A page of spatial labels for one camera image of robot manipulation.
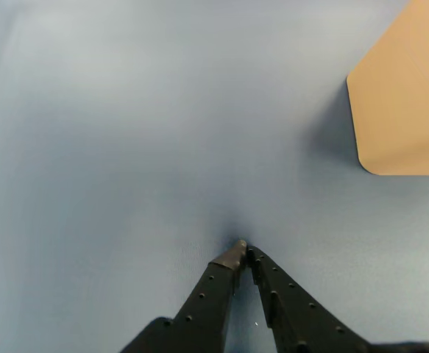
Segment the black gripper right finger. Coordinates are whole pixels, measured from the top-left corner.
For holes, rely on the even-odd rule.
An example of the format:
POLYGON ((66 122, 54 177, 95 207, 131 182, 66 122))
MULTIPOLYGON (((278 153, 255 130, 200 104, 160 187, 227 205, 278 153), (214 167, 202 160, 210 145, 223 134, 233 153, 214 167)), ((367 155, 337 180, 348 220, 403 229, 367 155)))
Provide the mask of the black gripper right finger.
POLYGON ((259 248, 247 251, 278 352, 370 352, 371 344, 327 311, 259 248))

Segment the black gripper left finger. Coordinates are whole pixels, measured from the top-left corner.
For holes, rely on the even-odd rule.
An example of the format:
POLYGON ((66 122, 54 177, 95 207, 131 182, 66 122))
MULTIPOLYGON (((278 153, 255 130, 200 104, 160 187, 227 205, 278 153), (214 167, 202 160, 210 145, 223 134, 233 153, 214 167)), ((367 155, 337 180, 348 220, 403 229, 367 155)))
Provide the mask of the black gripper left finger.
POLYGON ((223 352, 235 287, 247 263, 247 243, 208 263, 174 318, 151 321, 123 352, 223 352))

